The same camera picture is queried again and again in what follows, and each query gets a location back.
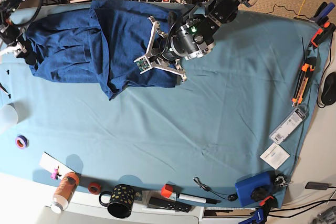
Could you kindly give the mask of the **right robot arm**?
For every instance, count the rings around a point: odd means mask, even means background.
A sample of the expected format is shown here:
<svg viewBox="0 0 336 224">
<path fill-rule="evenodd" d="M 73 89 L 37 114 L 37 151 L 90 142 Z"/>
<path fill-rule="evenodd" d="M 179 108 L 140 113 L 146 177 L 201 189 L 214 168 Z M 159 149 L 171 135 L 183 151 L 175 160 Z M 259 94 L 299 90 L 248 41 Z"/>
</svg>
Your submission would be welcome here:
<svg viewBox="0 0 336 224">
<path fill-rule="evenodd" d="M 37 56 L 33 52 L 30 42 L 24 38 L 24 32 L 25 28 L 37 18 L 43 5 L 43 0 L 39 0 L 33 16 L 28 21 L 15 24 L 10 16 L 24 1 L 26 0 L 1 0 L 1 44 L 7 46 L 1 50 L 1 56 L 13 53 L 16 58 L 22 58 L 26 64 L 34 66 L 37 63 Z"/>
</svg>

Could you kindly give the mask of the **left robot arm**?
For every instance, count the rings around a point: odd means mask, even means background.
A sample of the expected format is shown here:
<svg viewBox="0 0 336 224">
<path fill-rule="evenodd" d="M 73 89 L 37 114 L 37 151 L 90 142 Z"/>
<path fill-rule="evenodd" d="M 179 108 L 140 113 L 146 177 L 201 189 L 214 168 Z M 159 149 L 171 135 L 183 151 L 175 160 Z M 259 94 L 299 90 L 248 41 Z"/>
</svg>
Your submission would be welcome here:
<svg viewBox="0 0 336 224">
<path fill-rule="evenodd" d="M 209 0 L 196 4 L 170 26 L 168 32 L 160 29 L 160 23 L 153 16 L 146 52 L 134 60 L 141 74 L 160 69 L 180 76 L 186 81 L 181 59 L 191 60 L 209 54 L 214 46 L 214 34 L 221 25 L 232 22 L 239 5 L 252 7 L 250 0 Z"/>
</svg>

